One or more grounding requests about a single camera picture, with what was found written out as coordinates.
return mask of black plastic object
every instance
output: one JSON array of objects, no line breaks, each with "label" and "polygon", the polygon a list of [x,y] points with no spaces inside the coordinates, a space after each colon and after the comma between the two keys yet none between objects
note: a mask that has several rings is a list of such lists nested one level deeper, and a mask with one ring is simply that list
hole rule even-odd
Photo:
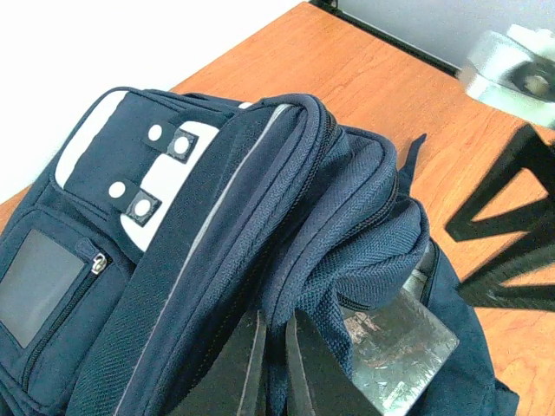
[{"label": "black plastic object", "polygon": [[289,416],[380,416],[350,382],[309,316],[296,311],[287,323]]},{"label": "black plastic object", "polygon": [[[266,325],[247,312],[204,379],[168,416],[264,416]],[[308,315],[297,311],[286,329],[289,416],[380,416],[350,382]]]},{"label": "black plastic object", "polygon": [[246,312],[210,371],[169,416],[263,415],[265,341],[261,312]]},{"label": "black plastic object", "polygon": [[[522,169],[530,170],[548,191],[540,201],[498,216],[473,218]],[[555,311],[555,285],[500,286],[522,273],[555,262],[555,152],[530,125],[520,128],[473,194],[448,221],[456,241],[528,231],[475,270],[459,287],[472,306]]]}]

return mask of white panel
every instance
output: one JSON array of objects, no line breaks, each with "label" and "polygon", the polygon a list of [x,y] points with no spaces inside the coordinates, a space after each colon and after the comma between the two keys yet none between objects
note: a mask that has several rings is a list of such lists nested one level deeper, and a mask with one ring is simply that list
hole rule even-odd
[{"label": "white panel", "polygon": [[55,168],[55,181],[61,188],[66,185],[79,158],[87,151],[95,136],[102,130],[126,94],[127,91],[115,91],[104,97],[79,130],[75,132]]},{"label": "white panel", "polygon": [[140,183],[140,188],[143,191],[160,200],[161,204],[158,210],[144,227],[141,227],[126,215],[121,215],[121,226],[137,247],[143,251],[147,250],[181,186],[185,184],[189,174],[191,174],[200,157],[219,131],[216,127],[197,121],[186,121],[180,128],[199,136],[189,160],[186,163],[181,163],[166,154],[161,154]]}]

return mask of backpack pocket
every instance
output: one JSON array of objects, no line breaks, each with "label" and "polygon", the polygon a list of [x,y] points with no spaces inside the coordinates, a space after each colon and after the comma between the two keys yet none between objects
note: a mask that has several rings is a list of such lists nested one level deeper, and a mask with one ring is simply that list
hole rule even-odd
[{"label": "backpack pocket", "polygon": [[56,414],[132,273],[103,235],[36,206],[0,246],[0,384],[13,408]]}]

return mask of navy blue backpack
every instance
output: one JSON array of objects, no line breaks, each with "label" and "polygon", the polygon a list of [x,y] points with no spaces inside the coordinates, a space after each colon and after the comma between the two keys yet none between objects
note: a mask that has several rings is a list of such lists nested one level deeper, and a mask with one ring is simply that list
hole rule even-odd
[{"label": "navy blue backpack", "polygon": [[[310,95],[105,93],[0,239],[0,415],[167,414],[248,308],[268,323],[272,414],[295,309],[350,374],[340,306],[391,302],[430,244],[408,195],[422,141],[398,172],[391,142]],[[434,247],[421,301],[460,345],[411,414],[514,415]]]}]

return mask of desk surface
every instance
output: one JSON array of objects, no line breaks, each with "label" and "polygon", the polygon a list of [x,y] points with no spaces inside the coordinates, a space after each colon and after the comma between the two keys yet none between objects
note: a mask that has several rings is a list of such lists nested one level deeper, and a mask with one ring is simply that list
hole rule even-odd
[{"label": "desk surface", "polygon": [[[320,97],[342,124],[390,138],[404,160],[422,133],[413,195],[426,207],[432,235],[464,277],[515,236],[455,243],[444,224],[522,120],[467,98],[458,82],[373,36],[302,3],[181,82],[243,101],[307,92]],[[546,140],[555,134],[541,129]],[[22,192],[0,206],[0,228]],[[480,214],[514,208],[544,195],[523,172]],[[549,271],[520,278],[547,283]],[[496,374],[521,396],[519,415],[555,415],[555,314],[479,310]]]}]

